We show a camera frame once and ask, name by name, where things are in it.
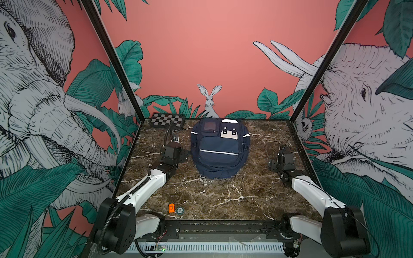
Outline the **navy blue school backpack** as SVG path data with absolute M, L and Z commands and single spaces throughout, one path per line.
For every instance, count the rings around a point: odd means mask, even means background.
M 250 134 L 240 119 L 201 119 L 193 126 L 190 139 L 197 170 L 211 180 L 235 176 L 250 151 Z

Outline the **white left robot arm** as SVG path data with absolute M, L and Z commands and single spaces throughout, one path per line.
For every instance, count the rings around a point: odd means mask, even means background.
M 160 160 L 150 166 L 142 180 L 117 198 L 103 201 L 92 234 L 99 255 L 110 252 L 123 254 L 136 239 L 144 235 L 155 239 L 165 235 L 165 216 L 148 212 L 137 217 L 137 213 L 175 175 L 178 165 L 187 160 L 188 151 L 180 143 L 168 143 L 161 150 Z

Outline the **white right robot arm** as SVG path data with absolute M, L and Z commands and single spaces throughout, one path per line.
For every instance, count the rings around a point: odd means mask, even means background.
M 289 148 L 281 147 L 276 159 L 268 162 L 268 168 L 280 176 L 285 187 L 304 197 L 322 217 L 322 221 L 315 221 L 296 213 L 282 216 L 276 230 L 286 239 L 283 249 L 287 257 L 299 255 L 304 238 L 321 244 L 332 258 L 370 254 L 368 230 L 361 210 L 335 199 L 303 171 L 297 170 Z

